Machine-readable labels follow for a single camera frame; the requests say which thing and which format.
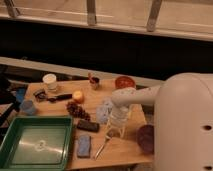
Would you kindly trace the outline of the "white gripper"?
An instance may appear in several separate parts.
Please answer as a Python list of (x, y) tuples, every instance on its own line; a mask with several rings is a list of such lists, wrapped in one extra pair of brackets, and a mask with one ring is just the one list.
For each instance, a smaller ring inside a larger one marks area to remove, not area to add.
[[(121, 138), (123, 139), (126, 134), (126, 122), (128, 120), (128, 114), (129, 114), (129, 108), (128, 107), (116, 107), (114, 106), (112, 108), (110, 117), (109, 117), (109, 123), (112, 126), (116, 126), (121, 129)], [(105, 130), (105, 136), (106, 137), (112, 137), (111, 135), (111, 128), (110, 126), (106, 125), (106, 130)]]

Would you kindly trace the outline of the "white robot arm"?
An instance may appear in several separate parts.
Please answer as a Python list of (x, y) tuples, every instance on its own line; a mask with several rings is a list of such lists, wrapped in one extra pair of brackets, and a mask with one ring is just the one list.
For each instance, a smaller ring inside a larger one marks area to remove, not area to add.
[(181, 73), (163, 84), (112, 92), (112, 115), (154, 107), (154, 171), (213, 171), (213, 74)]

